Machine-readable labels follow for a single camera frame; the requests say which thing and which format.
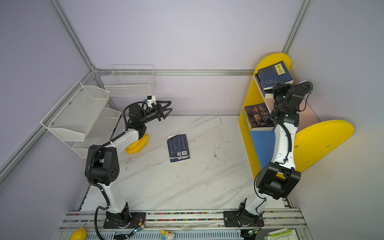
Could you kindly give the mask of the blue book front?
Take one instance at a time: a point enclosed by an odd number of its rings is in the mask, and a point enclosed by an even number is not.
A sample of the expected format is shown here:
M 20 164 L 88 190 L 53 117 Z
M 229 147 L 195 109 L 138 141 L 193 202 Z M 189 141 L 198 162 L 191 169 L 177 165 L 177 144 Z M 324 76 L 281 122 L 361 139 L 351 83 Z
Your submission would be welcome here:
M 263 90 L 271 90 L 278 83 L 292 84 L 294 82 L 283 61 L 258 70 L 258 77 Z

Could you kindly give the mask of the blue book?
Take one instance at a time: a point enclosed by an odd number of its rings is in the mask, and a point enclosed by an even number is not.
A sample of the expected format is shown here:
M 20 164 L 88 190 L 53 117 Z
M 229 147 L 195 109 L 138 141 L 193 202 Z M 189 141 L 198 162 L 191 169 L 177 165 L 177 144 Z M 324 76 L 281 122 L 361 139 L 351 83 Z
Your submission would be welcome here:
M 171 163 L 190 159 L 186 134 L 168 136 L 167 146 Z
M 283 61 L 258 70 L 258 77 L 263 90 L 271 90 L 278 83 L 292 84 L 294 82 Z

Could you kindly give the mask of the purple old man book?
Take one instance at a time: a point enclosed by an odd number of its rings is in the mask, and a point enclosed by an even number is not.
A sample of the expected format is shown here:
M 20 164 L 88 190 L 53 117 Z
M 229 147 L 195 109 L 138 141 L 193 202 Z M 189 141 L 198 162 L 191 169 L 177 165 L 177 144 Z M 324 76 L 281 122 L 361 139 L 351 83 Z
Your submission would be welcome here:
M 274 128 L 271 113 L 265 103 L 245 106 L 243 113 L 251 131 L 270 131 Z

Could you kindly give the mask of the black book with barcode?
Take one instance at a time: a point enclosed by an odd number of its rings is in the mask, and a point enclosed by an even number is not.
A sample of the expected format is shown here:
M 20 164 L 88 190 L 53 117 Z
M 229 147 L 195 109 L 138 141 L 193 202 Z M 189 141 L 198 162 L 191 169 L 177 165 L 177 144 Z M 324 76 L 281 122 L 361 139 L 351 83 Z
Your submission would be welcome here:
M 267 99 L 273 99 L 273 90 L 272 89 L 268 89 L 268 90 L 265 90 L 264 87 L 262 86 L 262 82 L 259 78 L 259 75 L 258 74 L 254 74 L 254 77 L 255 77 L 255 80 L 258 84 L 258 87 L 263 95 L 264 98 L 267 98 Z

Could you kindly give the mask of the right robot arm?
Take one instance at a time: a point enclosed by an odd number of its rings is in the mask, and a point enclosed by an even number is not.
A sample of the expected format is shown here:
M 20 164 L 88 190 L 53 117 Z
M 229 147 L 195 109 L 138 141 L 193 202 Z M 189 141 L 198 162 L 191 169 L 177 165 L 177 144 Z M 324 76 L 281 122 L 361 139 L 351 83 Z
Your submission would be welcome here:
M 237 211 L 224 212 L 225 227 L 264 226 L 264 208 L 271 202 L 285 198 L 301 179 L 294 162 L 294 141 L 298 131 L 300 104 L 313 92 L 313 83 L 302 81 L 297 85 L 276 84 L 273 87 L 275 146 L 271 161 L 254 178 L 256 197 L 244 200 Z

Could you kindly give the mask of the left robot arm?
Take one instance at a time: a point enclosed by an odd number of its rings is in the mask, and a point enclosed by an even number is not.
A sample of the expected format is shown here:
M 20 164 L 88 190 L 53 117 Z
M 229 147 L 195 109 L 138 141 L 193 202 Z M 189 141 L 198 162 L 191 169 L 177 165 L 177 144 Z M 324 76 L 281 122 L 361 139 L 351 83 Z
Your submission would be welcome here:
M 159 101 L 149 96 L 128 105 L 122 111 L 124 131 L 104 144 L 89 147 L 85 176 L 91 186 L 101 191 L 106 201 L 106 207 L 97 207 L 97 210 L 106 212 L 106 228 L 122 229 L 135 223 L 119 186 L 114 184 L 120 173 L 119 156 L 139 152 L 149 140 L 146 124 L 166 119 L 173 110 L 171 104 L 171 101 Z

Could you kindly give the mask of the yellow banana bunch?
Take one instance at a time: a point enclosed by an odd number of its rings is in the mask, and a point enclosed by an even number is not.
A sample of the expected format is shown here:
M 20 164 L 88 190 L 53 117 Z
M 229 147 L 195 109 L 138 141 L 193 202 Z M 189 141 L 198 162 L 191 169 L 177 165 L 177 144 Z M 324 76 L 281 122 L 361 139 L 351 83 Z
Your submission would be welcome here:
M 139 152 L 148 142 L 149 135 L 145 134 L 141 139 L 137 140 L 136 142 L 130 144 L 127 148 L 125 148 L 125 151 L 127 154 L 135 154 Z

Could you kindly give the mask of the yellow pink blue bookshelf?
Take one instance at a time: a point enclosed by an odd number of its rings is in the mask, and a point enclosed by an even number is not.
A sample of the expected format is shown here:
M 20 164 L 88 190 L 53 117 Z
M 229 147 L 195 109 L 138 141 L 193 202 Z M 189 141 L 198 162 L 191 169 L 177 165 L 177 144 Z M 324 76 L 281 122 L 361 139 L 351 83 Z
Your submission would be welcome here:
M 351 137 L 354 127 L 344 120 L 320 122 L 306 104 L 310 82 L 279 81 L 272 96 L 265 94 L 259 74 L 267 68 L 281 77 L 289 73 L 291 59 L 284 53 L 263 58 L 243 104 L 239 125 L 253 176 L 272 162 L 304 172 Z

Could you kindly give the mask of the white mesh two-tier shelf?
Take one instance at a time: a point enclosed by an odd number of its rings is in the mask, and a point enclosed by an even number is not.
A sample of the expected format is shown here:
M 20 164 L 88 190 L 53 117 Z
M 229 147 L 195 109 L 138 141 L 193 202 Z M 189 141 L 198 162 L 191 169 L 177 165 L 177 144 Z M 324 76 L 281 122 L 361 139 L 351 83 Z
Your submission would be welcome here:
M 92 145 L 112 138 L 121 112 L 107 106 L 110 92 L 77 82 L 41 120 L 41 125 L 86 159 Z

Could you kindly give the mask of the green white box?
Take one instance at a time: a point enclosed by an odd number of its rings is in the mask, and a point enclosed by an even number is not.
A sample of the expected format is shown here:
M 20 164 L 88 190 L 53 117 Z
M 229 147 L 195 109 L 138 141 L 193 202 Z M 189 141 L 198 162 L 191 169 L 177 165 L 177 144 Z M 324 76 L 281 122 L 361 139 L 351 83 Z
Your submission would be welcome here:
M 287 228 L 272 231 L 264 236 L 264 240 L 298 240 L 298 235 L 295 230 Z

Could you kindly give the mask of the yellow lemon toy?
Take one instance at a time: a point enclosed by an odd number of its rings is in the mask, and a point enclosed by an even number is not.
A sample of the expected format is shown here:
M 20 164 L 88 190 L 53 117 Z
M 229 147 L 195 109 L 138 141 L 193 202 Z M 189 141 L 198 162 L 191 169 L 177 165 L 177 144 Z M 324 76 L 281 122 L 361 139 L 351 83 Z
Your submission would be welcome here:
M 70 240 L 85 240 L 87 238 L 87 231 L 84 227 L 75 231 L 71 236 Z

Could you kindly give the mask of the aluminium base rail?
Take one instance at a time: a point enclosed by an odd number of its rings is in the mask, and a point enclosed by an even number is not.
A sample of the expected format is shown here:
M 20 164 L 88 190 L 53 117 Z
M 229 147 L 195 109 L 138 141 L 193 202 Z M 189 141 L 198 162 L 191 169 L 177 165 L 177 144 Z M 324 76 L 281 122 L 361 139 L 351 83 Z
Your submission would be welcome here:
M 135 237 L 161 237 L 163 230 L 176 236 L 190 238 L 199 232 L 213 232 L 214 238 L 237 237 L 237 227 L 226 227 L 224 212 L 236 211 L 241 202 L 255 197 L 253 179 L 236 181 L 148 181 L 141 184 L 133 180 L 117 182 L 121 194 L 129 205 L 130 213 L 145 213 L 144 228 Z M 53 234 L 55 240 L 68 240 L 80 228 L 89 239 L 99 235 L 112 239 L 115 232 L 130 233 L 131 229 L 104 229 L 105 211 L 97 210 L 105 200 L 94 187 L 84 197 L 79 210 L 66 213 Z

